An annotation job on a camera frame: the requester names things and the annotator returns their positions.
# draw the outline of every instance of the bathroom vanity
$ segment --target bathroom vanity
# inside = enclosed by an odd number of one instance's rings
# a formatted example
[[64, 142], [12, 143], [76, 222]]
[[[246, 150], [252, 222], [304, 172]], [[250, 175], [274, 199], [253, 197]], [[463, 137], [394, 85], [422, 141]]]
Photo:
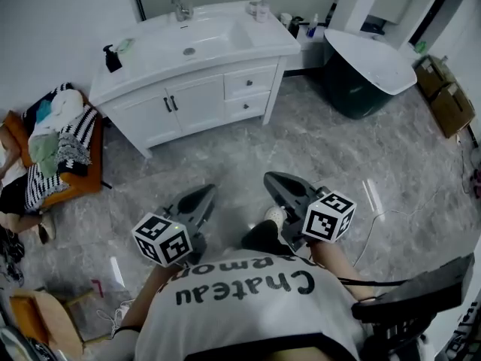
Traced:
[[119, 54], [120, 70], [99, 63], [90, 102], [146, 158], [156, 144], [222, 124], [250, 117], [267, 124], [286, 57], [300, 46], [272, 14], [257, 23], [246, 5], [206, 5], [190, 20], [171, 13], [112, 35], [114, 48], [135, 42]]

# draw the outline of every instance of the bathtub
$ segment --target bathtub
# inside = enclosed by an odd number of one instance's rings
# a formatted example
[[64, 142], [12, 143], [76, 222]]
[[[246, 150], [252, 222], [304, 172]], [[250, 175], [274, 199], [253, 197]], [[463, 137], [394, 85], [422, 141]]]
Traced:
[[388, 44], [326, 29], [322, 85], [334, 108], [361, 119], [417, 81], [413, 68]]

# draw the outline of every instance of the black shorts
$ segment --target black shorts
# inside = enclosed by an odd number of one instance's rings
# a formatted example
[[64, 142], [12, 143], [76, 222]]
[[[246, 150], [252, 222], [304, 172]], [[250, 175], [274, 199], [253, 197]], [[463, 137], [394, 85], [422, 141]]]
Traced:
[[29, 176], [25, 174], [3, 188], [0, 195], [0, 211], [2, 213], [24, 215], [28, 179]]

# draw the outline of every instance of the cardboard box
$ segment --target cardboard box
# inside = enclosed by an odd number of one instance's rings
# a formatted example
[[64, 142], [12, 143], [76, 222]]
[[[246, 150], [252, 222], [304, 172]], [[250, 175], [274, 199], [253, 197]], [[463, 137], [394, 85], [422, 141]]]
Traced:
[[455, 83], [451, 71], [434, 56], [428, 56], [415, 70], [418, 86], [427, 100], [431, 101], [442, 88]]
[[474, 118], [473, 105], [457, 83], [442, 88], [429, 107], [447, 138], [451, 138]]

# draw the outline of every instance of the cabinet door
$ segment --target cabinet door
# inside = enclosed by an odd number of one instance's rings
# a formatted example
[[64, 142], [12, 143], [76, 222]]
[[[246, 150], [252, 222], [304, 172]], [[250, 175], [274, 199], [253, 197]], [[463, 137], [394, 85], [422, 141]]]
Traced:
[[167, 87], [167, 93], [184, 134], [224, 123], [224, 80], [209, 76]]
[[167, 93], [113, 108], [121, 131], [144, 147], [152, 147], [182, 135]]

